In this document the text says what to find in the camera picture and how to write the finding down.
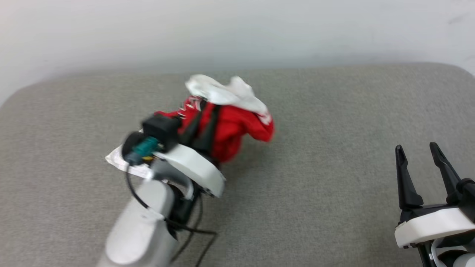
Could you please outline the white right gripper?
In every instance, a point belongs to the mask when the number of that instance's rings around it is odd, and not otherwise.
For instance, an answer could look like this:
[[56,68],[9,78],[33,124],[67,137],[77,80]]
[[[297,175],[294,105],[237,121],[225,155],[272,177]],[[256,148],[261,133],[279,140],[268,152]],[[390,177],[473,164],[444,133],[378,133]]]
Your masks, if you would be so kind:
[[430,142],[429,147],[444,182],[447,204],[423,206],[423,199],[417,194],[410,177],[403,147],[397,145],[395,159],[401,213],[394,237],[398,247],[410,247],[412,244],[475,230],[475,219],[465,215],[458,205],[462,199],[462,194],[456,188],[461,181],[459,175],[436,142]]

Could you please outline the grey fabric sofa cushion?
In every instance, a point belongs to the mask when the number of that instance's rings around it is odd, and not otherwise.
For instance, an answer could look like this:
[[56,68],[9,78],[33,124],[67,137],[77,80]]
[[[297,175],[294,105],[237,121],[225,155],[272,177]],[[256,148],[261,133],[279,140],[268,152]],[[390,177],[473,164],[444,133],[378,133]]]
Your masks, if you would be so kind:
[[[421,267],[394,238],[395,146],[424,203],[446,191],[436,142],[475,179],[475,76],[436,63],[248,70],[269,108],[269,144],[246,137],[223,166],[222,198],[200,227],[219,233],[200,267]],[[173,111],[189,74],[56,79],[0,108],[0,267],[95,267],[130,199],[105,162],[141,120]]]

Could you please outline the red and white basketball jersey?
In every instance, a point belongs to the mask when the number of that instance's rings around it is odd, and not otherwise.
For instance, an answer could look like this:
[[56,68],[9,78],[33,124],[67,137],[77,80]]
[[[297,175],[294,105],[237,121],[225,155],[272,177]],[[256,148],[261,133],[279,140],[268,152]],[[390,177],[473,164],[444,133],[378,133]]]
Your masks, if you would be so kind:
[[270,142],[274,133],[274,122],[268,107],[256,97],[252,87],[239,76],[233,76],[227,85],[205,75],[193,75],[185,83],[188,98],[175,111],[156,111],[167,117],[181,118],[185,102],[205,102],[200,137],[209,123],[214,105],[220,105],[219,122],[215,131],[211,155],[202,153],[200,144],[183,144],[197,151],[214,164],[233,159],[240,150],[244,135],[258,141]]

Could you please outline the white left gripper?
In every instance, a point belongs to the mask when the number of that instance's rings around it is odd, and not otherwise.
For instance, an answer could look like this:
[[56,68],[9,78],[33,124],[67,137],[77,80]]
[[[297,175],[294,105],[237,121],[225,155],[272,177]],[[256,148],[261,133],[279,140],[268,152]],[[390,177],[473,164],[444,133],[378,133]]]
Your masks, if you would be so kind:
[[181,109],[183,130],[181,144],[170,151],[155,152],[154,155],[164,159],[175,169],[189,177],[206,193],[220,198],[223,195],[226,178],[212,162],[208,161],[197,151],[183,144],[200,144],[202,140],[202,153],[212,154],[215,131],[219,122],[220,105],[214,105],[209,123],[200,137],[202,118],[205,113],[205,102],[185,102]]

